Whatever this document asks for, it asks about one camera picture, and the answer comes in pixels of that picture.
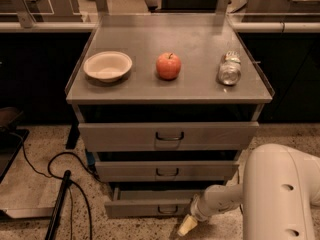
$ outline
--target white robotic arm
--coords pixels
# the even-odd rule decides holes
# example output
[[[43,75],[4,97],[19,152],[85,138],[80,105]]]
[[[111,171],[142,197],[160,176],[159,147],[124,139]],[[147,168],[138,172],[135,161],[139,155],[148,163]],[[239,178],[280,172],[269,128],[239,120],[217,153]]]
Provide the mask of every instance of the white robotic arm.
[[[178,233],[242,202],[244,240],[315,240],[310,205],[320,206],[320,159],[282,145],[260,146],[246,163],[243,186],[207,188]]]

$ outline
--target terrazzo floor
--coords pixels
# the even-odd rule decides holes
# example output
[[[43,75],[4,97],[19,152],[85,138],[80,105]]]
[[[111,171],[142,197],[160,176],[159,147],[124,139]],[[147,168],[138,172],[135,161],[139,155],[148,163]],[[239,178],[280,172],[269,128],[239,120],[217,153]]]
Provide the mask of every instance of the terrazzo floor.
[[[25,142],[26,154],[34,167],[48,175],[47,165],[57,153],[65,151],[69,126],[25,126],[30,131]],[[320,156],[320,124],[262,124],[247,150],[240,156],[240,179],[247,157],[264,143],[287,145],[306,153]],[[74,150],[85,163],[84,144],[81,138]],[[214,216],[200,223],[185,237],[176,231],[182,217],[108,219],[104,203],[108,202],[108,189],[89,175],[72,156],[61,156],[52,163],[52,172],[63,175],[71,170],[71,178],[84,190],[90,203],[93,221],[93,239],[242,239],[242,215],[239,209]],[[237,183],[237,175],[228,184]],[[60,180],[35,173],[26,163],[20,150],[6,177],[0,184],[0,207],[39,208],[53,207],[60,188]],[[89,239],[88,214],[84,199],[75,187],[67,192],[56,239]],[[317,236],[320,236],[320,211],[312,210]],[[44,239],[49,220],[10,221],[0,223],[0,239]]]

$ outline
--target red apple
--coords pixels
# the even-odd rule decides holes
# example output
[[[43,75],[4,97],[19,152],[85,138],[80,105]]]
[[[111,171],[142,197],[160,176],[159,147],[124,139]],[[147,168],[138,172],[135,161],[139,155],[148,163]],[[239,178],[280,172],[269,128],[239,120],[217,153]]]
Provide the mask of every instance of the red apple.
[[[161,78],[172,80],[179,75],[181,60],[176,54],[165,52],[158,57],[156,67]]]

